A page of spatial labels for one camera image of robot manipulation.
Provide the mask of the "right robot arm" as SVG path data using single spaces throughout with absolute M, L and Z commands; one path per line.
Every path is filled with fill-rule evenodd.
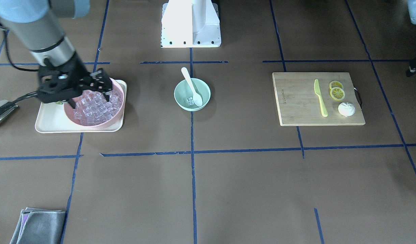
M 39 63 L 37 90 L 2 109 L 33 97 L 43 103 L 68 102 L 75 108 L 74 98 L 85 90 L 101 93 L 109 101 L 110 77 L 102 68 L 94 73 L 86 69 L 59 22 L 59 18 L 84 17 L 89 11 L 88 0 L 0 0 L 0 28 L 16 34 Z

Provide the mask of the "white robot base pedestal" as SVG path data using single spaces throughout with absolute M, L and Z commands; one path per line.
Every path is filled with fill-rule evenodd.
M 162 5 L 161 48 L 217 48 L 221 43 L 218 0 L 169 0 Z

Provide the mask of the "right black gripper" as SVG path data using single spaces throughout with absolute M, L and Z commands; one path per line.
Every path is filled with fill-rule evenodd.
M 37 97 L 43 103 L 67 102 L 76 109 L 78 97 L 85 90 L 101 93 L 106 101 L 113 90 L 112 81 L 106 71 L 99 68 L 90 73 L 77 53 L 62 65 L 54 65 L 49 57 L 38 69 L 39 87 Z

